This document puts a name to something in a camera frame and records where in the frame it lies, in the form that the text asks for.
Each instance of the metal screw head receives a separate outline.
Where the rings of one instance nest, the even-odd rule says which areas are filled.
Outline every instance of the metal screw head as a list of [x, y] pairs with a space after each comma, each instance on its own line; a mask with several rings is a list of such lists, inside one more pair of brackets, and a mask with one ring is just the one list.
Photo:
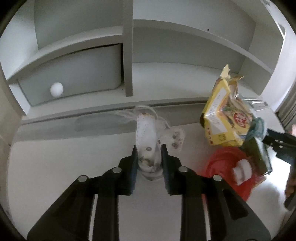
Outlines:
[[121, 171], [122, 171], [122, 169], [120, 167], [114, 167], [112, 169], [112, 172], [114, 172], [114, 173], [120, 173]]
[[214, 175], [214, 176], [213, 176], [213, 179], [214, 179], [215, 181], [217, 181], [217, 182], [222, 181], [222, 177], [219, 176], [219, 175]]
[[86, 175], [81, 175], [80, 177], [78, 177], [78, 181], [83, 183], [87, 180], [87, 176]]
[[187, 171], [188, 171], [188, 168], [185, 167], [185, 166], [180, 166], [180, 167], [178, 168], [178, 170], [179, 170], [179, 172], [187, 172]]

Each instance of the red logo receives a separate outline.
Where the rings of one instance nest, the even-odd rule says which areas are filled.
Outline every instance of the red logo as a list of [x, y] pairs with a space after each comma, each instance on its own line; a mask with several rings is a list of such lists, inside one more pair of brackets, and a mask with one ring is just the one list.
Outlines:
[[246, 128], [247, 117], [242, 113], [235, 113], [233, 115], [235, 122], [242, 128]]

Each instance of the white floor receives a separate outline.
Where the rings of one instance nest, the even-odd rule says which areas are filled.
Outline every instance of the white floor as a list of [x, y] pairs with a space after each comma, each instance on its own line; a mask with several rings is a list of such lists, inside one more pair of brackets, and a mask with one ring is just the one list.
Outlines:
[[[271, 110], [260, 111], [268, 126], [282, 128]], [[179, 156], [183, 165], [200, 173], [218, 147], [209, 146], [199, 123], [181, 126], [186, 132]], [[26, 237], [49, 206], [79, 176], [95, 177], [129, 156], [134, 133], [59, 140], [17, 142], [8, 168], [8, 200], [15, 227]], [[289, 165], [272, 158], [273, 172], [253, 189], [247, 203], [269, 229], [272, 237], [286, 213], [284, 189]], [[119, 198], [120, 240], [179, 240], [181, 197], [169, 196], [163, 180], [137, 177], [134, 194]]]

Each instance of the black tongs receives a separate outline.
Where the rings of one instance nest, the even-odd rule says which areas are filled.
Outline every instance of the black tongs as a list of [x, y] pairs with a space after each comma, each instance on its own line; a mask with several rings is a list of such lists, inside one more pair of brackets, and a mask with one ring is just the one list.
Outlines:
[[[161, 147], [165, 187], [182, 195], [180, 241], [206, 241], [205, 208], [213, 241], [270, 241], [268, 229], [219, 175], [206, 178], [182, 166]], [[86, 241], [94, 196], [93, 241], [119, 241], [118, 195], [131, 195], [137, 174], [137, 149], [119, 165], [94, 178], [79, 176], [30, 230], [27, 240]]]
[[[264, 144], [271, 146], [276, 152], [276, 157], [292, 165], [295, 168], [296, 161], [296, 137], [289, 133], [279, 133], [267, 129]], [[291, 211], [296, 206], [296, 195], [292, 193], [284, 202], [285, 208]]]

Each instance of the white cabinet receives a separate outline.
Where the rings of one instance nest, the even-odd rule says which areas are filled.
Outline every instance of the white cabinet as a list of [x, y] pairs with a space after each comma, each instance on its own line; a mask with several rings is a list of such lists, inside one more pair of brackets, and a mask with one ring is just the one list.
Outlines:
[[[289, 39], [295, 34], [287, 31], [288, 23], [269, 0], [28, 0], [22, 8], [0, 39], [0, 61], [19, 103], [28, 99], [27, 122], [116, 109], [123, 104], [205, 102], [226, 64], [233, 74], [244, 75], [239, 83], [243, 96], [262, 95], [271, 106], [277, 103], [275, 110], [296, 76], [278, 68], [284, 58], [293, 63], [285, 47], [292, 46]], [[27, 45], [18, 45], [15, 39], [10, 43], [14, 34], [24, 34], [17, 31], [24, 14], [31, 20], [24, 21], [24, 28], [35, 35], [25, 38]], [[118, 88], [118, 67], [112, 70], [114, 75], [106, 73], [110, 78], [101, 78], [101, 84], [97, 83], [101, 71], [83, 64], [75, 64], [83, 77], [75, 71], [60, 74], [76, 52], [116, 44], [122, 46], [120, 63], [116, 62], [123, 80]], [[52, 68], [52, 63], [59, 64]], [[106, 72], [111, 69], [112, 65], [104, 67]], [[286, 76], [285, 87], [270, 98], [277, 91], [275, 76], [278, 79], [281, 73]], [[70, 78], [73, 89], [68, 86]], [[81, 87], [78, 79], [87, 85]], [[54, 82], [63, 81], [64, 98], [47, 95]], [[107, 82], [114, 85], [98, 87]], [[34, 89], [46, 89], [46, 94]]]
[[59, 97], [116, 89], [121, 84], [121, 45], [64, 55], [39, 65], [19, 79], [32, 106], [54, 100], [51, 86], [63, 86]]

